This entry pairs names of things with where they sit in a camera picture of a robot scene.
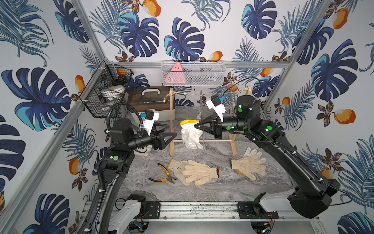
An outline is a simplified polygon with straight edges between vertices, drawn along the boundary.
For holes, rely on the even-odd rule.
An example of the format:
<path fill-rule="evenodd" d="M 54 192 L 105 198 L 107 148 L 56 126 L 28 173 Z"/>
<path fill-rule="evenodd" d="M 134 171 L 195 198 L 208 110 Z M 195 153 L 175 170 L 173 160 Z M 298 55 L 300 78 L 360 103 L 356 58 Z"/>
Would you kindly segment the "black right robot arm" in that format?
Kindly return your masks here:
<path fill-rule="evenodd" d="M 294 189 L 258 196 L 261 207 L 267 212 L 294 210 L 305 218 L 315 218 L 327 210 L 340 183 L 313 169 L 273 122 L 261 119 L 258 99 L 248 95 L 238 97 L 233 117 L 224 116 L 223 101 L 224 97 L 217 95 L 206 99 L 206 106 L 215 113 L 201 120 L 195 128 L 215 138 L 222 138 L 223 132 L 244 134 L 271 155 L 296 183 Z"/>

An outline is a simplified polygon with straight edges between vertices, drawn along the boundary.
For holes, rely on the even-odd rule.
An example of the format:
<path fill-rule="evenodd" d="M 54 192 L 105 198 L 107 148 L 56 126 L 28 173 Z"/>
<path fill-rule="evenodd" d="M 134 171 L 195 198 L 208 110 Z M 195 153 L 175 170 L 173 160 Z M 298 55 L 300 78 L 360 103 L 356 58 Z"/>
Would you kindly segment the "white glove yellow cuff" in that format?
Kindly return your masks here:
<path fill-rule="evenodd" d="M 202 130 L 196 129 L 195 124 L 198 124 L 198 120 L 184 120 L 180 122 L 182 128 L 182 142 L 187 149 L 191 150 L 203 150 L 203 145 L 200 143 L 199 139 L 203 134 Z"/>

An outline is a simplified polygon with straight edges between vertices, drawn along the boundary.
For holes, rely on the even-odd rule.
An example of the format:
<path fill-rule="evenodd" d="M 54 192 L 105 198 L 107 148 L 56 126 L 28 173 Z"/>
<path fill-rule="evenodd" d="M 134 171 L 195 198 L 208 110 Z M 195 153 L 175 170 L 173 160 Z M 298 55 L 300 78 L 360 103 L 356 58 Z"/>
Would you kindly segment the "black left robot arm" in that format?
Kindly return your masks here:
<path fill-rule="evenodd" d="M 176 133 L 167 133 L 167 126 L 156 124 L 151 133 L 138 130 L 129 119 L 116 121 L 108 129 L 111 148 L 96 166 L 98 189 L 79 234 L 122 234 L 136 218 L 146 214 L 147 201 L 143 196 L 131 196 L 120 211 L 111 216 L 117 194 L 135 158 L 135 150 L 151 145 L 154 149 L 165 149 Z"/>

